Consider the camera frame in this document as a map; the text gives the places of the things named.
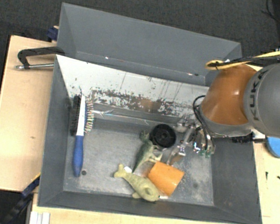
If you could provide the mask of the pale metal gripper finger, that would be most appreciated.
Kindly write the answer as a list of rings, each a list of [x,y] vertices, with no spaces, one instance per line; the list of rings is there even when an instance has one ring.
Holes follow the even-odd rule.
[[[176,153],[173,157],[173,163],[172,164],[175,164],[176,162],[179,162],[185,156],[186,156],[186,147],[182,146],[182,145],[178,146],[177,151],[176,151]]]
[[[175,152],[170,152],[170,154],[168,155],[168,158],[166,160],[166,164],[172,166],[173,165],[173,158],[175,156]]]

